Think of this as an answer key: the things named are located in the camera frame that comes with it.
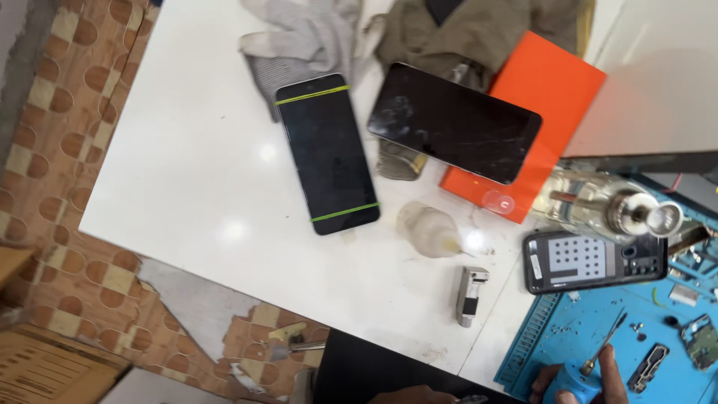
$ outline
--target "cracked phone screen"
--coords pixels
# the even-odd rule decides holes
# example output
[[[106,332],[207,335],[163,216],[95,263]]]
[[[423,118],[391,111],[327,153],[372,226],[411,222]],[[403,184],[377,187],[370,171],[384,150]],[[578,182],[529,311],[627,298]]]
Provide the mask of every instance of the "cracked phone screen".
[[[369,131],[502,184],[518,175],[541,117],[435,75],[394,63]]]

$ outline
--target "white wall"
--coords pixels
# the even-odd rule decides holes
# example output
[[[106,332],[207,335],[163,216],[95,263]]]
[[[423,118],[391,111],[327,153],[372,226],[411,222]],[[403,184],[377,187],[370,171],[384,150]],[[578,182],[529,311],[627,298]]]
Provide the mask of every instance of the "white wall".
[[[0,0],[0,93],[5,86],[5,63],[25,25],[29,0]]]
[[[715,0],[628,0],[564,157],[718,150],[716,16]]]

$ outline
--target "blue screwdriver handle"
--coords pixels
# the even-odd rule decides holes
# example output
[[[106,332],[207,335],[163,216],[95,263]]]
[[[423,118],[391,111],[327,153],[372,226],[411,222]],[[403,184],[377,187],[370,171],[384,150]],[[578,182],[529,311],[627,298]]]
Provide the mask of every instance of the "blue screwdriver handle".
[[[591,374],[584,376],[580,369],[583,365],[578,359],[571,359],[561,366],[556,378],[544,393],[543,404],[556,404],[556,392],[568,390],[574,393],[579,404],[589,404],[601,391],[601,377]]]

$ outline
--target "olive green cloth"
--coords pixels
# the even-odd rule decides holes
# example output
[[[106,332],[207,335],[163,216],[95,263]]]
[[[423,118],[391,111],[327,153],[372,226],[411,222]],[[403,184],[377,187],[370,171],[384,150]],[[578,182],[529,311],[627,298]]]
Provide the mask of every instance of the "olive green cloth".
[[[385,33],[375,54],[385,67],[403,62],[486,91],[527,29],[582,55],[593,7],[594,0],[464,0],[438,27],[424,0],[397,0],[387,14]],[[383,149],[387,145],[380,142],[382,160],[392,154]],[[392,160],[391,165],[379,162],[384,168],[379,170],[381,175],[416,180],[421,174],[408,168],[401,170],[405,175],[387,170],[413,161],[411,155],[403,153],[402,159]]]

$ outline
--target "screwdriver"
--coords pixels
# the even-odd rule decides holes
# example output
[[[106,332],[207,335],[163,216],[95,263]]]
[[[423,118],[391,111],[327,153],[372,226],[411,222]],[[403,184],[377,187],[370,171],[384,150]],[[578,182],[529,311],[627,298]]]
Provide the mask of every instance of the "screwdriver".
[[[628,313],[623,313],[623,309],[621,309],[615,321],[613,321],[606,339],[604,339],[603,344],[598,347],[596,354],[591,359],[588,359],[583,364],[581,364],[580,359],[569,359],[561,366],[556,378],[544,393],[543,404],[556,404],[556,392],[559,390],[572,392],[579,404],[588,404],[596,397],[603,386],[599,375],[591,375],[593,368],[596,366],[596,359],[598,359],[608,341],[611,340],[613,334],[616,333],[618,327],[623,324],[627,315]]]

